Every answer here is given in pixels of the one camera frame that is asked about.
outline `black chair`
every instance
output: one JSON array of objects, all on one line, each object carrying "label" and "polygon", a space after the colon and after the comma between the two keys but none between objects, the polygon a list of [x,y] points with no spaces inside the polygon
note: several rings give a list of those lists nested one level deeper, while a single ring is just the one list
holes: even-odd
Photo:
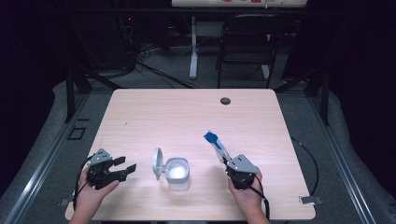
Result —
[{"label": "black chair", "polygon": [[219,40],[218,88],[221,81],[221,65],[257,64],[269,66],[266,88],[269,88],[281,37],[288,20],[272,14],[239,14],[224,22]]}]

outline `fingers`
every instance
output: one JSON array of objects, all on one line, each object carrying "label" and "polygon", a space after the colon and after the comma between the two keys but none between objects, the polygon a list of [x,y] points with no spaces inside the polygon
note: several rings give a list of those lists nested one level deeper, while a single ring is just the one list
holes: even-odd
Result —
[{"label": "fingers", "polygon": [[[256,176],[259,178],[254,178],[253,183],[251,185],[251,187],[253,187],[254,189],[259,189],[260,188],[260,183],[262,181],[262,172],[259,169],[259,172],[256,174]],[[233,186],[233,181],[231,180],[231,178],[228,178],[228,189],[230,190],[230,192],[237,192],[239,191],[238,189],[235,189],[235,187]]]},{"label": "fingers", "polygon": [[120,181],[115,180],[111,182],[109,185],[103,187],[102,189],[99,189],[98,191],[101,193],[102,197],[107,196],[111,191],[113,191],[118,185],[120,184]]},{"label": "fingers", "polygon": [[88,170],[89,169],[90,169],[89,167],[85,167],[85,169],[81,171],[81,175],[79,176],[79,181],[87,180],[87,175],[88,175]]}]

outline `wrist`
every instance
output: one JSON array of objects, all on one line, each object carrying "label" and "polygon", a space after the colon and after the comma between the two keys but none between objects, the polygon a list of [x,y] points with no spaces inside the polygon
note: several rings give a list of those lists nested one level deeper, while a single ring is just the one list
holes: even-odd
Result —
[{"label": "wrist", "polygon": [[87,216],[87,213],[84,213],[84,212],[78,212],[78,211],[76,211],[74,214],[73,214],[73,216],[72,216],[72,218],[70,219],[70,222],[69,222],[69,224],[74,224],[74,223],[78,223],[78,224],[81,224],[81,223],[90,223],[90,221],[91,221],[91,217],[90,216]]},{"label": "wrist", "polygon": [[245,214],[248,224],[266,224],[269,223],[264,212],[261,209],[249,210]]}]

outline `black curtain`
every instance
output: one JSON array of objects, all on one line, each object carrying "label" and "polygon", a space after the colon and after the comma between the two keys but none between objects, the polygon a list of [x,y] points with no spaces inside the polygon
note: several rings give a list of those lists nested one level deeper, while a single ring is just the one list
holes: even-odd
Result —
[{"label": "black curtain", "polygon": [[48,28],[35,1],[2,1],[0,10],[3,195],[48,117],[52,88],[64,80],[68,61],[56,50],[59,38]]},{"label": "black curtain", "polygon": [[331,89],[340,98],[350,141],[377,180],[396,197],[396,7],[375,1],[349,7],[337,31]]}]

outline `table leg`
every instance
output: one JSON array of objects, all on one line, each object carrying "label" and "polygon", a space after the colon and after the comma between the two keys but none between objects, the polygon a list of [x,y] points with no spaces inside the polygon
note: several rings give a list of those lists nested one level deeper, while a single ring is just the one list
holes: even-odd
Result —
[{"label": "table leg", "polygon": [[191,19],[191,65],[190,65],[190,79],[197,78],[197,65],[198,65],[198,53],[197,53],[197,36],[196,36],[196,23],[195,17]]}]

